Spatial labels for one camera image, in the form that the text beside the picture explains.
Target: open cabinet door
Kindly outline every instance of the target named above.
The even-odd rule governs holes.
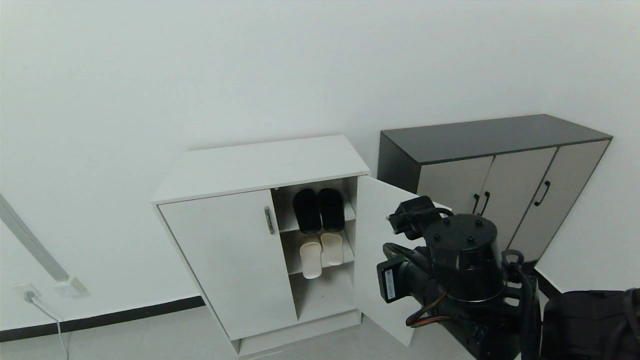
[[[355,306],[401,343],[409,346],[413,329],[404,324],[406,318],[420,309],[412,297],[387,304],[380,296],[376,265],[387,258],[382,253],[384,243],[393,242],[413,249],[424,241],[411,241],[394,235],[387,221],[402,201],[417,195],[383,183],[369,176],[358,177],[356,209],[356,246],[354,262]]]

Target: black baseboard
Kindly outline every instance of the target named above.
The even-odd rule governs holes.
[[[138,309],[131,309],[131,310],[119,311],[117,313],[94,316],[92,318],[69,320],[69,321],[61,322],[60,329],[62,330],[62,332],[91,329],[92,327],[99,327],[99,326],[105,326],[105,325],[112,325],[114,323],[144,319],[144,318],[149,318],[151,316],[174,313],[176,311],[193,309],[194,307],[200,307],[200,306],[204,306],[204,301],[202,300],[202,297],[196,296],[196,297],[190,297],[188,299],[181,299],[181,300],[167,302],[165,304],[146,306]],[[47,325],[21,327],[19,329],[10,329],[10,330],[0,331],[0,343],[5,341],[35,338],[37,336],[53,335],[57,333],[58,333],[58,327],[56,326],[55,323],[50,323]]]

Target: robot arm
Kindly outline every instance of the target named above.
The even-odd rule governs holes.
[[[377,266],[387,303],[412,296],[422,306],[407,326],[438,322],[478,360],[538,358],[537,279],[523,274],[521,253],[500,252],[492,222],[435,208],[428,197],[402,202],[388,221],[396,234],[425,240],[413,250],[385,244],[388,260]]]

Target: white label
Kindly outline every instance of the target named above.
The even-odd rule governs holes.
[[[387,300],[396,297],[396,287],[394,286],[394,271],[389,269],[385,271],[385,283],[387,284]]]

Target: cabinet top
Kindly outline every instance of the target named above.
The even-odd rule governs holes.
[[[546,114],[384,130],[380,136],[421,165],[612,138]]]
[[[344,135],[187,151],[151,202],[193,200],[368,173],[369,168]]]

